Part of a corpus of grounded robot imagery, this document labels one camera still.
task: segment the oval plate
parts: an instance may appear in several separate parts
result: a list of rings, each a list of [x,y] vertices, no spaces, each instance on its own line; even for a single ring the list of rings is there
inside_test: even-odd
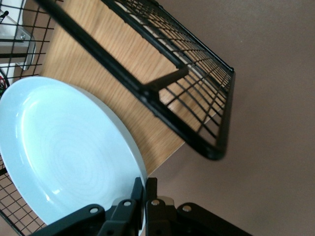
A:
[[[119,118],[92,94],[29,77],[0,100],[0,153],[16,188],[46,223],[89,204],[108,210],[147,173]]]

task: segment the floor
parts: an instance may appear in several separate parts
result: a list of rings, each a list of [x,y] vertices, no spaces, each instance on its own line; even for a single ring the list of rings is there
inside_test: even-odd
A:
[[[159,194],[255,236],[314,235],[315,1],[159,2],[237,74],[226,157],[184,145],[152,174]]]

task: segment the gray floor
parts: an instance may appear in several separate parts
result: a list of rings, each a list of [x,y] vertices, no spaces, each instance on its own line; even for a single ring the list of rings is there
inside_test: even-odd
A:
[[[315,1],[159,2],[237,73],[226,157],[183,146],[153,173],[159,194],[255,236],[314,235]]]

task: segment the black wire basket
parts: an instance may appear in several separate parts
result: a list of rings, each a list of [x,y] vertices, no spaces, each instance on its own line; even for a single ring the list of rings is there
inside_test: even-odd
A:
[[[234,69],[161,5],[154,0],[100,0],[177,68],[175,72],[142,83],[62,10],[62,0],[35,1],[41,8],[31,0],[28,2],[32,7],[24,5],[25,1],[13,7],[0,0],[0,27],[14,27],[13,34],[0,39],[5,49],[0,52],[0,65],[4,64],[0,68],[1,91],[18,79],[40,73],[55,20],[193,149],[212,160],[224,156]],[[10,19],[13,10],[19,12],[16,20]],[[33,15],[30,21],[23,19],[27,12]],[[28,235],[45,226],[18,194],[2,159],[0,213],[20,235]]]

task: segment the wooden surface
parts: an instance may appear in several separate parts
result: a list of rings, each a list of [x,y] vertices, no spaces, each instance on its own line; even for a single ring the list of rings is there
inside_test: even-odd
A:
[[[101,1],[68,0],[63,8],[141,82],[176,70]],[[134,137],[149,174],[183,143],[60,27],[41,75],[79,86],[109,106]]]

